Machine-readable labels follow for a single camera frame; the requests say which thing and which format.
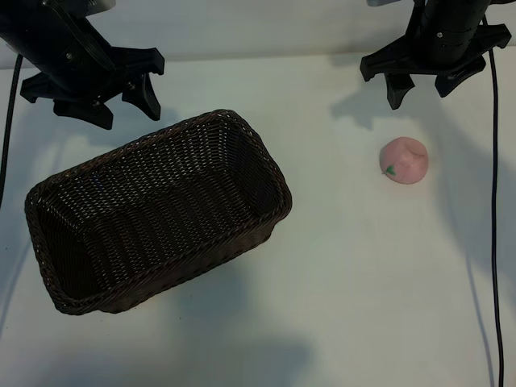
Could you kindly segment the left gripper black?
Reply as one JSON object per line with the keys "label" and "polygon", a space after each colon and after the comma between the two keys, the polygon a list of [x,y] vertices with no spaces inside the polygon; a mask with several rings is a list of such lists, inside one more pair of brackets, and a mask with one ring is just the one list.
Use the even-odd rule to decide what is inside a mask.
{"label": "left gripper black", "polygon": [[85,17],[86,1],[3,1],[1,37],[40,73],[23,82],[29,102],[54,99],[53,112],[111,130],[113,113],[104,104],[122,100],[159,121],[161,106],[149,73],[164,72],[155,48],[110,45]]}

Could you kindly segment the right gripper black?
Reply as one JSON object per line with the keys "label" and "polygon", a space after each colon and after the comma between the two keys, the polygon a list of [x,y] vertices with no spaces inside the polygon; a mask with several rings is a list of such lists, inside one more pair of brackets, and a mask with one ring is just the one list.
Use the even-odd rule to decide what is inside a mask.
{"label": "right gripper black", "polygon": [[369,81],[385,74],[392,110],[414,88],[408,74],[438,75],[435,88],[445,98],[485,69],[485,52],[505,48],[511,40],[506,25],[482,22],[490,5],[490,1],[415,1],[405,34],[362,58],[363,78]]}

